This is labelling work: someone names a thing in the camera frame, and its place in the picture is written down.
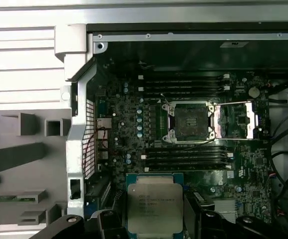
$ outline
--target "cpu socket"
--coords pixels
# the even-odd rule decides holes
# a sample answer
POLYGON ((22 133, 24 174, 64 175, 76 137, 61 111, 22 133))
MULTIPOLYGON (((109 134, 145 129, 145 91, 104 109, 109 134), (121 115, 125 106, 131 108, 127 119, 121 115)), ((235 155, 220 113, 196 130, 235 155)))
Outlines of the cpu socket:
POLYGON ((217 104, 209 101, 173 101, 162 105, 162 110, 167 111, 168 134, 163 136, 163 141, 175 144, 204 143, 208 140, 252 140, 254 129, 258 127, 258 115, 254 113, 252 102, 229 102, 217 104), (245 138, 222 137, 221 133, 221 107, 244 105, 249 123, 245 138))
POLYGON ((213 114, 215 107, 208 101, 173 101, 162 105, 168 112, 168 143, 203 143, 215 139, 213 114))

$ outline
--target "motherboard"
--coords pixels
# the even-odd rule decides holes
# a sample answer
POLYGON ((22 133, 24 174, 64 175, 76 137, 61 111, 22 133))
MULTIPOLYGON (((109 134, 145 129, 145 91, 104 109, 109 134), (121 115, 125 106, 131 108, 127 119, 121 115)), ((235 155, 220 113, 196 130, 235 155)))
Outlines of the motherboard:
POLYGON ((112 80, 96 95, 97 163, 116 191, 127 174, 183 173, 183 190, 207 195, 227 218, 269 223, 268 86, 241 71, 112 80))

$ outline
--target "metal mesh grille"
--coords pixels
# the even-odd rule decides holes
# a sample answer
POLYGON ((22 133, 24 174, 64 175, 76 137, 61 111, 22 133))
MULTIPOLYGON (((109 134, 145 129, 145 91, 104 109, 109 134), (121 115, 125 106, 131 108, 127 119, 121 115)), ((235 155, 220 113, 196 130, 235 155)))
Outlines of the metal mesh grille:
POLYGON ((88 179, 95 171, 95 147, 94 147, 94 103, 86 100, 86 129, 83 136, 83 174, 88 179))

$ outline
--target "label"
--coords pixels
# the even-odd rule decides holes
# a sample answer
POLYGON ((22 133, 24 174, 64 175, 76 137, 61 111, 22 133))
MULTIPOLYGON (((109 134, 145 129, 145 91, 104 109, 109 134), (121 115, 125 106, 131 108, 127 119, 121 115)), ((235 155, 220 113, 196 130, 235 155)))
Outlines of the label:
POLYGON ((195 197, 200 201, 200 202, 205 202, 203 197, 199 193, 194 193, 195 197))

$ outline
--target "green circuit board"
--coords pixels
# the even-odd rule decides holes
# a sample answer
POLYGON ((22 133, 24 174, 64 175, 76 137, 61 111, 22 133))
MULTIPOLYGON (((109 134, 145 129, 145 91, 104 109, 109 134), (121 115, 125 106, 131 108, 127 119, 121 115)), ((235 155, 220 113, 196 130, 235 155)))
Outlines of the green circuit board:
MULTIPOLYGON (((212 199, 235 199, 238 216, 256 216, 269 223, 270 202, 266 195, 270 189, 266 182, 269 175, 267 157, 271 152, 268 144, 270 120, 267 80, 255 72, 225 72, 216 78, 220 79, 220 94, 200 97, 202 92, 194 94, 193 90, 202 86, 202 81, 207 79, 196 80, 191 88, 188 87, 189 94, 183 96, 175 87, 168 89, 169 94, 156 94, 159 88, 155 84, 163 83, 163 80, 156 78, 153 83, 147 81, 146 84, 142 82, 145 75, 139 78, 119 78, 111 81, 105 91, 97 96, 96 117, 112 119, 107 146, 99 143, 97 152, 107 151, 108 157, 102 158, 102 162, 105 162, 104 167, 112 171, 115 188, 125 188, 127 173, 182 172, 184 190, 202 190, 212 199), (250 96, 253 95, 250 93, 251 88, 259 91, 255 98, 250 96), (165 142, 162 137, 168 133, 169 123, 168 113, 162 109, 162 105, 172 101, 199 100, 217 104, 250 100, 253 111, 258 115, 259 126, 254 130, 254 139, 243 140, 247 135, 249 119, 245 105, 237 104, 223 106, 220 112, 222 135, 231 138, 230 140, 214 140, 201 147, 190 143, 165 142), (177 157, 178 164, 169 163, 173 163, 177 157), (190 158, 194 157, 202 161, 207 159, 210 164, 190 164, 190 158), (224 166, 219 159, 225 160, 224 166)), ((176 86, 177 82, 172 81, 172 84, 176 86)), ((197 118, 188 125, 200 121, 197 118)))

